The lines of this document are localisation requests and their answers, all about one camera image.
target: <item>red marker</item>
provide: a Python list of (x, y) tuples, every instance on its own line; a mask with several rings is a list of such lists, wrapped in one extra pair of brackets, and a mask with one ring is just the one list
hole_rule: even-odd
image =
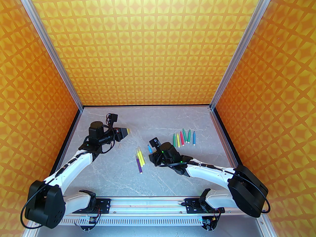
[(180, 132), (180, 138), (181, 138), (181, 144), (182, 144), (182, 147), (183, 147), (184, 146), (184, 139), (183, 139), (182, 132)]

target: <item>geometric pattern wallpaper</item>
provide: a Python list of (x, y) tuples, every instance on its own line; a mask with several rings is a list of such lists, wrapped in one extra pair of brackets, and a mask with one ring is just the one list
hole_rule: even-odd
[(216, 106), (279, 236), (316, 236), (316, 0), (272, 0)]
[(20, 0), (0, 0), (0, 22), (0, 236), (11, 237), (22, 234), (28, 188), (49, 175), (77, 106)]
[(84, 105), (209, 104), (258, 0), (33, 0)]

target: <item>purple marker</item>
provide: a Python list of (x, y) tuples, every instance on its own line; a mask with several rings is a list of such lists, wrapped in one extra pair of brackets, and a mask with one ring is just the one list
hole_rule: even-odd
[(142, 174), (142, 169), (141, 169), (141, 166), (140, 166), (139, 159), (138, 159), (137, 155), (135, 155), (135, 157), (136, 157), (136, 161), (137, 161), (137, 166), (138, 166), (139, 173)]

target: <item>black mounting plate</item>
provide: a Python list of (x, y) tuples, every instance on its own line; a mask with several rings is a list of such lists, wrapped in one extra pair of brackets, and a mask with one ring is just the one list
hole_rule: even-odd
[[(101, 214), (109, 214), (110, 206), (111, 206), (111, 199), (109, 198), (97, 198), (96, 199), (96, 206), (99, 206), (102, 210)], [(78, 211), (73, 212), (74, 214), (98, 214), (98, 210), (94, 212), (87, 212), (86, 209), (81, 209)]]
[[(192, 206), (189, 206), (189, 205), (185, 206), (187, 214), (205, 213), (201, 209), (201, 206), (200, 206), (200, 203), (198, 201), (198, 198), (186, 198), (184, 200), (184, 202), (187, 203), (187, 204), (192, 205)], [(225, 213), (224, 207), (220, 207), (220, 208), (217, 208), (217, 209), (212, 209), (210, 214), (218, 213), (218, 210), (220, 211), (220, 213)]]

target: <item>green marker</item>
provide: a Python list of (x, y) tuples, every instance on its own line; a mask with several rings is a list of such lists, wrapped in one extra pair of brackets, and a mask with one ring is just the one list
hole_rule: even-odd
[(185, 134), (184, 128), (182, 129), (182, 133), (183, 133), (183, 137), (184, 137), (185, 143), (188, 143), (188, 139), (186, 138), (186, 134)]
[(174, 141), (173, 141), (173, 143), (174, 143), (174, 147), (177, 147), (177, 145), (176, 145), (176, 135), (174, 134)]
[(188, 144), (190, 144), (190, 138), (191, 138), (191, 130), (189, 130), (189, 133), (188, 133)]

